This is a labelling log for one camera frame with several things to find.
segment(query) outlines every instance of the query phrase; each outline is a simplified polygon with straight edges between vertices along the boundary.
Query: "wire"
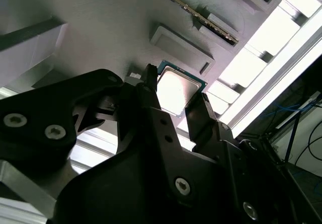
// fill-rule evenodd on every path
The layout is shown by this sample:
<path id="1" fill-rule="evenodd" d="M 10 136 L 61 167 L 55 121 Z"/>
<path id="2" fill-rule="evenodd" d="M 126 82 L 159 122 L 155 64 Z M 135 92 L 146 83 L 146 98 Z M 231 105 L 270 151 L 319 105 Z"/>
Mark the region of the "wire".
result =
<path id="1" fill-rule="evenodd" d="M 261 145 L 262 145 L 262 148 L 263 148 L 263 150 L 266 152 L 266 154 L 268 155 L 268 157 L 270 158 L 270 160 L 274 163 L 274 164 L 276 164 L 276 165 L 278 165 L 278 166 L 284 166 L 285 165 L 285 162 L 284 161 L 281 161 L 281 160 L 279 160 L 279 158 L 278 158 L 278 160 L 277 161 L 275 161 L 274 160 L 274 156 L 273 156 L 273 153 L 272 152 L 274 152 L 274 150 L 273 150 L 273 148 L 272 148 L 272 146 L 267 146 L 267 144 L 266 144 L 266 142 L 264 142 L 264 140 L 263 139 L 261 139 L 260 140 L 260 143 L 261 143 Z"/>
<path id="2" fill-rule="evenodd" d="M 263 133 L 262 133 L 261 135 L 264 135 L 264 134 L 267 132 L 267 130 L 270 128 L 270 126 L 273 124 L 273 122 L 274 122 L 274 120 L 275 120 L 275 117 L 276 117 L 276 114 L 277 114 L 277 109 L 276 109 L 276 111 L 274 112 L 274 116 L 273 116 L 273 118 L 272 118 L 271 122 L 268 124 L 268 126 L 267 126 L 267 127 L 266 127 L 266 129 L 265 129 L 265 131 L 263 131 Z"/>
<path id="3" fill-rule="evenodd" d="M 293 105 L 293 106 L 289 106 L 289 107 L 287 107 L 287 108 L 290 108 L 290 107 L 297 107 L 297 106 L 299 106 L 300 104 L 296 104 L 296 105 Z M 271 113 L 268 113 L 268 114 L 266 114 L 266 115 L 264 115 L 264 116 L 262 116 L 262 117 L 267 117 L 267 116 L 270 116 L 270 115 L 273 115 L 275 112 L 271 112 Z"/>
<path id="4" fill-rule="evenodd" d="M 319 139 L 321 139 L 322 138 L 322 136 L 321 137 L 318 137 L 316 140 L 314 140 L 313 142 L 310 142 L 309 143 L 309 145 L 308 146 L 306 146 L 304 149 L 303 149 L 303 151 L 300 153 L 300 155 L 297 157 L 297 159 L 296 159 L 296 161 L 295 161 L 295 166 L 296 166 L 296 164 L 297 164 L 297 162 L 298 162 L 298 160 L 300 159 L 300 157 L 302 156 L 302 154 L 305 152 L 305 150 L 307 150 L 313 143 L 315 143 L 316 141 L 318 141 Z"/>
<path id="5" fill-rule="evenodd" d="M 291 112 L 297 112 L 297 111 L 306 111 L 307 109 L 309 109 L 310 107 L 312 107 L 311 104 L 307 105 L 306 107 L 303 107 L 301 109 L 290 109 L 290 108 L 287 108 L 287 107 L 282 107 L 280 105 L 277 105 L 279 108 L 285 110 L 285 111 L 291 111 Z"/>
<path id="6" fill-rule="evenodd" d="M 245 141 L 249 141 L 249 142 L 251 142 L 249 139 L 243 139 L 242 141 L 240 141 L 240 142 L 238 143 L 238 145 L 240 145 L 242 142 L 245 142 Z"/>
<path id="7" fill-rule="evenodd" d="M 312 135 L 313 135 L 314 131 L 315 131 L 315 130 L 317 129 L 317 127 L 319 127 L 321 124 L 322 124 L 322 121 L 321 121 L 321 122 L 319 122 L 319 123 L 314 127 L 314 129 L 312 130 L 312 132 L 311 132 L 311 134 L 310 134 L 310 137 L 308 138 L 308 142 L 307 142 L 307 146 L 308 146 L 308 150 L 310 151 L 310 154 L 311 154 L 315 159 L 320 160 L 320 161 L 322 161 L 322 159 L 321 159 L 321 158 L 319 158 L 319 157 L 317 157 L 317 156 L 315 156 L 315 155 L 312 153 L 312 150 L 311 150 L 311 148 L 310 148 L 310 142 L 311 142 L 311 137 L 312 137 Z"/>

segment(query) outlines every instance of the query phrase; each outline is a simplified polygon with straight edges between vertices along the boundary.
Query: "metal screw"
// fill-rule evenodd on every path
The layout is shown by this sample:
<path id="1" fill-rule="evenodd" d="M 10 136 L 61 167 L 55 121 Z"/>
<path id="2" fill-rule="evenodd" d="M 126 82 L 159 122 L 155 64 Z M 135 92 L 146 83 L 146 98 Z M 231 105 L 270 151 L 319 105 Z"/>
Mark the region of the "metal screw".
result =
<path id="1" fill-rule="evenodd" d="M 222 126 L 223 129 L 229 130 L 229 127 L 226 124 L 222 123 L 221 126 Z"/>
<path id="2" fill-rule="evenodd" d="M 113 76 L 107 77 L 110 81 L 117 82 L 117 79 Z"/>
<path id="3" fill-rule="evenodd" d="M 176 184 L 177 190 L 179 190 L 179 192 L 182 195 L 189 195 L 189 193 L 190 193 L 190 185 L 185 179 L 177 178 L 176 181 L 175 181 L 175 184 Z"/>
<path id="4" fill-rule="evenodd" d="M 49 139 L 59 140 L 66 136 L 66 130 L 59 125 L 50 125 L 46 127 L 45 135 Z"/>
<path id="5" fill-rule="evenodd" d="M 252 220 L 257 220 L 258 219 L 257 212 L 256 212 L 256 210 L 253 208 L 253 206 L 251 204 L 249 204 L 248 202 L 244 202 L 243 203 L 243 208 L 244 208 L 244 211 L 246 212 L 246 214 Z"/>
<path id="6" fill-rule="evenodd" d="M 27 118 L 19 113 L 11 113 L 4 117 L 4 123 L 7 127 L 22 127 L 27 123 Z"/>
<path id="7" fill-rule="evenodd" d="M 255 148 L 251 142 L 248 142 L 248 145 L 253 149 L 253 150 L 257 150 L 257 148 Z"/>

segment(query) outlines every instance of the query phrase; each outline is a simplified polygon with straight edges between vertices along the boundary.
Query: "black wire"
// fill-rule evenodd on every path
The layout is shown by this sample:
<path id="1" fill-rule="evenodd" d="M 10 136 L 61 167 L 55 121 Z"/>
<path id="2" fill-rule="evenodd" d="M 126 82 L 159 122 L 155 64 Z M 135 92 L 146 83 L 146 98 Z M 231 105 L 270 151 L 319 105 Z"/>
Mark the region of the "black wire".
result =
<path id="1" fill-rule="evenodd" d="M 290 142 L 288 143 L 287 151 L 286 151 L 285 158 L 284 158 L 284 162 L 286 162 L 286 163 L 288 162 L 288 160 L 290 158 L 290 154 L 291 154 L 291 150 L 292 150 L 292 147 L 293 147 L 294 138 L 295 138 L 295 134 L 296 134 L 296 131 L 297 131 L 298 123 L 300 122 L 300 118 L 301 118 L 301 112 L 298 112 L 296 114 L 296 117 L 295 117 L 295 122 L 294 122 L 293 130 L 292 130 L 292 133 L 291 133 Z"/>
<path id="2" fill-rule="evenodd" d="M 273 124 L 273 122 L 275 120 L 275 117 L 276 117 L 277 112 L 278 112 L 278 108 L 276 109 L 276 111 L 275 111 L 275 113 L 273 115 L 273 118 L 272 118 L 270 124 L 268 124 L 268 126 L 266 127 L 265 131 L 263 131 L 263 133 L 261 134 L 261 136 L 264 135 L 267 132 L 267 130 L 269 130 L 270 126 Z"/>
<path id="3" fill-rule="evenodd" d="M 245 142 L 245 141 L 249 141 L 251 142 L 249 139 L 243 139 L 242 141 L 240 141 L 238 144 L 241 144 L 242 142 Z"/>
<path id="4" fill-rule="evenodd" d="M 300 157 L 302 156 L 302 154 L 305 152 L 305 150 L 307 150 L 313 143 L 315 143 L 316 141 L 318 141 L 319 139 L 321 139 L 322 138 L 322 136 L 321 137 L 318 137 L 316 140 L 314 140 L 313 142 L 310 142 L 309 143 L 309 145 L 308 146 L 306 146 L 304 149 L 303 149 L 303 151 L 300 153 L 300 155 L 297 157 L 297 159 L 296 159 L 296 161 L 295 161 L 295 166 L 296 166 L 296 164 L 297 164 L 297 162 L 298 162 L 298 160 L 300 159 Z"/>
<path id="5" fill-rule="evenodd" d="M 315 130 L 317 129 L 317 127 L 319 127 L 321 124 L 322 124 L 322 121 L 321 121 L 321 122 L 319 122 L 319 123 L 314 127 L 314 129 L 312 130 L 312 132 L 311 132 L 311 134 L 310 134 L 310 137 L 308 138 L 308 142 L 307 142 L 307 146 L 308 146 L 308 150 L 310 151 L 310 154 L 311 154 L 315 159 L 320 160 L 320 161 L 322 161 L 322 159 L 321 159 L 321 158 L 319 158 L 319 157 L 317 157 L 317 156 L 315 156 L 315 155 L 313 154 L 313 152 L 312 152 L 312 150 L 311 150 L 311 148 L 310 148 L 310 142 L 311 142 L 311 137 L 312 137 L 312 135 L 313 135 L 314 131 L 315 131 Z"/>
<path id="6" fill-rule="evenodd" d="M 273 154 L 274 153 L 272 153 L 272 151 L 274 151 L 273 150 L 273 148 L 272 148 L 272 146 L 267 146 L 267 144 L 265 144 L 265 142 L 264 142 L 264 140 L 263 139 L 260 139 L 260 143 L 261 143 L 261 145 L 262 145 L 262 148 L 263 148 L 263 150 L 266 152 L 266 154 L 268 155 L 268 157 L 270 158 L 270 160 L 274 163 L 274 164 L 276 164 L 276 165 L 278 165 L 278 166 L 284 166 L 285 165 L 285 162 L 284 161 L 275 161 L 274 160 L 274 157 L 273 157 Z"/>

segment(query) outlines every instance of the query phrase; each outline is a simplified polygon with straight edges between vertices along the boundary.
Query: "metal bar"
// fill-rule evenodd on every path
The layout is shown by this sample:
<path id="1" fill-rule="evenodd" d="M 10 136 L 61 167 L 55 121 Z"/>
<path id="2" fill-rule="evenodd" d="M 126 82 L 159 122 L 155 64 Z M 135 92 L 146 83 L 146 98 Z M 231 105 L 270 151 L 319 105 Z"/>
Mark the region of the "metal bar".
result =
<path id="1" fill-rule="evenodd" d="M 90 151 L 96 152 L 98 154 L 104 155 L 104 156 L 109 157 L 109 158 L 114 156 L 113 153 L 108 152 L 106 150 L 103 150 L 100 147 L 97 147 L 97 146 L 94 146 L 92 144 L 89 144 L 88 142 L 84 142 L 84 141 L 82 141 L 80 139 L 77 140 L 76 145 L 82 146 L 82 147 L 84 147 L 84 148 L 86 148 L 86 149 L 88 149 Z"/>
<path id="2" fill-rule="evenodd" d="M 291 134 L 291 137 L 290 137 L 290 142 L 288 144 L 285 159 L 284 159 L 284 161 L 286 163 L 288 162 L 288 160 L 290 158 L 290 154 L 291 154 L 292 146 L 293 146 L 293 143 L 294 143 L 294 138 L 295 138 L 297 126 L 298 126 L 298 123 L 300 122 L 300 118 L 301 118 L 301 112 L 298 112 L 297 115 L 296 115 L 296 118 L 295 118 L 292 134 Z"/>
<path id="3" fill-rule="evenodd" d="M 47 218 L 52 218 L 56 200 L 7 161 L 0 161 L 0 182 L 32 204 Z"/>

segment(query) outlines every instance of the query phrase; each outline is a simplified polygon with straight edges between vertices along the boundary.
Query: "gray plastic surface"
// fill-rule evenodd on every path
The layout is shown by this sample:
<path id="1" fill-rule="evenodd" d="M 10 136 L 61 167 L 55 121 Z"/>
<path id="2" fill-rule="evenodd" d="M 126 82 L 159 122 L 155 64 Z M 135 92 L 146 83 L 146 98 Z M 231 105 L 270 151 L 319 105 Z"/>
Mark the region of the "gray plastic surface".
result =
<path id="1" fill-rule="evenodd" d="M 196 28 L 194 18 L 170 0 L 3 1 L 6 1 L 10 14 L 7 28 L 0 29 L 0 32 L 11 32 L 41 22 L 50 15 L 68 23 L 56 54 L 56 67 L 68 76 L 107 68 L 125 78 L 133 65 L 144 70 L 147 64 L 159 66 L 162 60 L 198 76 L 199 68 L 190 67 L 150 43 L 156 25 L 166 25 L 212 55 L 215 64 L 200 77 L 208 83 L 207 91 L 281 0 L 274 0 L 276 4 L 267 12 L 247 8 L 247 3 L 242 0 L 182 0 L 200 13 L 207 8 L 238 32 L 240 40 L 235 47 L 225 47 L 214 37 L 203 34 Z"/>
<path id="2" fill-rule="evenodd" d="M 197 77 L 206 75 L 215 64 L 215 60 L 209 53 L 198 49 L 191 42 L 165 26 L 158 26 L 150 42 L 183 64 L 198 71 Z"/>
<path id="3" fill-rule="evenodd" d="M 14 81 L 54 53 L 63 27 L 60 25 L 28 40 L 17 41 L 16 45 L 0 51 L 0 87 Z"/>
<path id="4" fill-rule="evenodd" d="M 240 42 L 237 45 L 230 45 L 225 40 L 221 39 L 217 35 L 215 35 L 213 32 L 211 32 L 208 28 L 203 26 L 201 23 L 195 21 L 195 26 L 199 30 L 200 33 L 207 36 L 209 39 L 211 39 L 216 44 L 220 45 L 224 49 L 230 51 L 230 52 L 239 52 L 244 44 L 243 44 L 243 36 L 238 31 L 233 29 L 231 26 L 229 26 L 227 23 L 225 23 L 223 20 L 221 20 L 219 17 L 217 17 L 215 14 L 212 14 L 208 11 L 207 8 L 204 9 L 204 16 L 211 22 L 214 22 L 216 25 L 218 25 L 220 28 L 224 29 L 226 32 L 229 32 L 232 36 L 239 39 Z"/>

